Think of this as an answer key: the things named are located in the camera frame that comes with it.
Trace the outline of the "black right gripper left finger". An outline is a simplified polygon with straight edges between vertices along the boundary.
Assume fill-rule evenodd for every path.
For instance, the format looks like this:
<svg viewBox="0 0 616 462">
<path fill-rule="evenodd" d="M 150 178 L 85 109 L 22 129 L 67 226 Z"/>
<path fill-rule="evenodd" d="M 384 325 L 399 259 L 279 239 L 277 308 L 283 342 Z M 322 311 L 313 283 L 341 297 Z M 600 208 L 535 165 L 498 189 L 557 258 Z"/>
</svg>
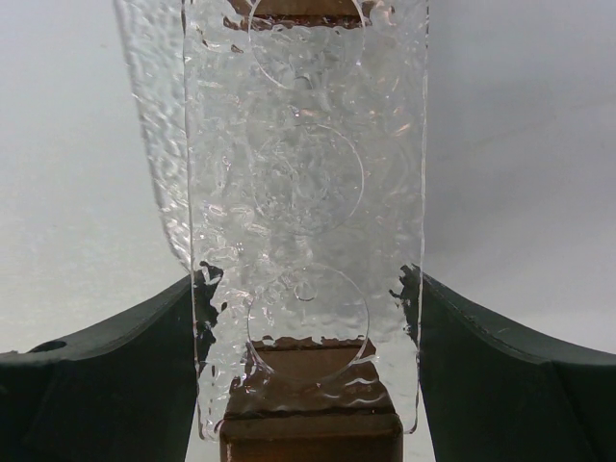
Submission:
<svg viewBox="0 0 616 462">
<path fill-rule="evenodd" d="M 191 279 L 1 356 L 4 461 L 182 461 L 196 398 Z"/>
</svg>

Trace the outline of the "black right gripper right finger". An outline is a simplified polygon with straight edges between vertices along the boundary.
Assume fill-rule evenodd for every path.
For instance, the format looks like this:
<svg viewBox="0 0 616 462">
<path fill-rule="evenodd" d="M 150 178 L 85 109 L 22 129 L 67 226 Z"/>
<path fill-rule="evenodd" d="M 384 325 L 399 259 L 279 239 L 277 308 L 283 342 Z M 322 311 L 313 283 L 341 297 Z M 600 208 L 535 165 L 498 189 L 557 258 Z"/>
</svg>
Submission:
<svg viewBox="0 0 616 462">
<path fill-rule="evenodd" d="M 423 284 L 420 381 L 439 461 L 612 461 L 615 356 Z"/>
</svg>

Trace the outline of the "clear acrylic toothbrush stand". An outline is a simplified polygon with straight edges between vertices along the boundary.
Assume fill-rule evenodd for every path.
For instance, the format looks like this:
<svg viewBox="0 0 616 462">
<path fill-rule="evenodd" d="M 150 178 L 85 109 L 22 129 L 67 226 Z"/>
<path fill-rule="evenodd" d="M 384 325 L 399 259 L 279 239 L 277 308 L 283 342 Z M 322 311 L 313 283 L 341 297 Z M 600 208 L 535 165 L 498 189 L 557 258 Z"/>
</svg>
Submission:
<svg viewBox="0 0 616 462">
<path fill-rule="evenodd" d="M 118 1 L 219 461 L 408 461 L 425 1 Z"/>
</svg>

